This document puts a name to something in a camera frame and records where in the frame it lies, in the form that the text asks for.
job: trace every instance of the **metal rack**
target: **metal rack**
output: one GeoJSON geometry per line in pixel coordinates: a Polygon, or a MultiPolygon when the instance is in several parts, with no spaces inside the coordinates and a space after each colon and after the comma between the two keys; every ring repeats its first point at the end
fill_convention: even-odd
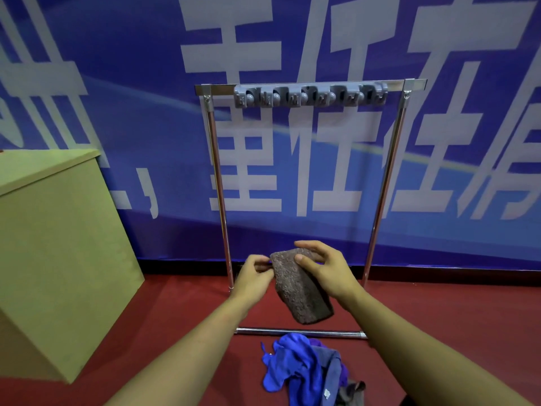
{"type": "MultiPolygon", "coordinates": [[[[314,107],[343,106],[356,107],[359,105],[385,105],[387,93],[401,91],[398,103],[398,113],[394,121],[387,163],[383,172],[382,187],[379,194],[378,205],[375,211],[374,224],[370,235],[369,248],[366,256],[365,269],[361,285],[364,287],[369,279],[370,267],[379,225],[382,220],[383,205],[387,197],[389,180],[393,171],[394,158],[402,132],[403,120],[409,103],[410,94],[416,90],[424,90],[427,80],[408,78],[406,80],[384,81],[347,81],[334,83],[290,83],[290,84],[202,84],[195,86],[195,94],[203,97],[206,121],[210,136],[210,148],[216,178],[216,191],[218,193],[218,206],[220,210],[220,223],[222,226],[223,249],[225,252],[229,290],[234,287],[233,265],[229,252],[229,238],[227,235],[226,206],[223,197],[222,174],[220,169],[220,155],[218,152],[218,136],[214,119],[213,96],[233,96],[237,108],[248,107],[296,107],[313,105],[314,107]]],[[[319,331],[297,329],[275,329],[257,327],[238,327],[236,334],[281,336],[296,332],[308,337],[318,338],[346,338],[366,339],[366,334],[360,331],[319,331]]]]}

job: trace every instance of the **left hand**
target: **left hand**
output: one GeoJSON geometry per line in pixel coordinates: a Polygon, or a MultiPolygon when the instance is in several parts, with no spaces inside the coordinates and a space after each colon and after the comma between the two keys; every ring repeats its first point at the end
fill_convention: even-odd
{"type": "Polygon", "coordinates": [[[229,299],[241,302],[246,311],[261,300],[274,278],[270,259],[264,255],[250,255],[235,281],[229,299]]]}

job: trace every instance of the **finger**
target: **finger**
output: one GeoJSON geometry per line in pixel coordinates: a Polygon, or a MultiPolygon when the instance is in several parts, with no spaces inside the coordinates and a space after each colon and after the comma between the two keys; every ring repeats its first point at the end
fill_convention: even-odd
{"type": "Polygon", "coordinates": [[[320,264],[324,264],[326,259],[324,257],[322,257],[319,253],[317,252],[312,252],[312,258],[314,259],[315,262],[318,262],[320,264]]]}
{"type": "Polygon", "coordinates": [[[248,258],[246,258],[245,264],[248,265],[255,265],[255,264],[263,264],[269,262],[269,257],[266,257],[265,255],[250,255],[248,258]]]}
{"type": "Polygon", "coordinates": [[[272,268],[272,264],[270,262],[266,264],[255,264],[254,267],[256,272],[266,272],[272,268]]]}
{"type": "Polygon", "coordinates": [[[325,245],[321,241],[295,241],[295,246],[299,248],[307,248],[311,251],[317,252],[324,258],[327,258],[329,256],[329,253],[334,251],[333,248],[325,245]]]}
{"type": "Polygon", "coordinates": [[[312,259],[297,253],[295,255],[295,262],[300,266],[306,269],[308,272],[312,273],[314,276],[318,276],[319,271],[321,270],[321,265],[316,264],[312,259]]]}
{"type": "Polygon", "coordinates": [[[272,278],[274,278],[274,269],[269,269],[265,272],[259,274],[266,282],[267,286],[271,283],[272,278]]]}

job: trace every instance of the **forearm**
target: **forearm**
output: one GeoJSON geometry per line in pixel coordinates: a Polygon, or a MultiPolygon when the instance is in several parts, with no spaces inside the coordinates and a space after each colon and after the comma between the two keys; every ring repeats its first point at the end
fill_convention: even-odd
{"type": "Polygon", "coordinates": [[[419,405],[530,404],[474,362],[419,330],[362,288],[346,304],[396,380],[419,405]]]}
{"type": "Polygon", "coordinates": [[[228,299],[124,386],[107,406],[197,405],[246,315],[228,299]]]}

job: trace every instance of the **vertical chrome pole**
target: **vertical chrome pole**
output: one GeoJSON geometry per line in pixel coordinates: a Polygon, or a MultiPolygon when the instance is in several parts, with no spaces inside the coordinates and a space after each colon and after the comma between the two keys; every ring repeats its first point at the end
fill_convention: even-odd
{"type": "Polygon", "coordinates": [[[409,95],[413,90],[414,82],[414,79],[404,80],[402,95],[400,96],[400,102],[398,103],[398,114],[396,115],[393,133],[391,135],[391,143],[389,145],[389,153],[387,155],[385,171],[383,172],[382,188],[379,193],[378,206],[375,209],[374,225],[372,225],[372,233],[370,234],[369,250],[366,254],[365,270],[362,273],[361,285],[363,287],[366,286],[366,282],[369,279],[370,266],[372,266],[372,258],[374,257],[375,243],[378,238],[379,224],[382,221],[383,207],[385,205],[385,199],[387,198],[387,190],[389,189],[389,180],[391,179],[391,174],[393,173],[394,158],[396,156],[396,150],[398,149],[398,142],[400,140],[400,133],[402,132],[404,117],[406,116],[409,95]]]}
{"type": "Polygon", "coordinates": [[[212,152],[212,163],[214,165],[214,178],[216,181],[216,192],[218,194],[218,209],[220,209],[220,223],[222,225],[223,249],[226,255],[227,277],[229,279],[229,292],[233,289],[233,264],[229,252],[229,237],[227,236],[226,203],[223,199],[222,171],[220,170],[220,154],[218,152],[218,136],[216,134],[216,121],[214,120],[214,105],[210,84],[203,84],[203,102],[207,114],[208,133],[210,135],[210,149],[212,152]]]}

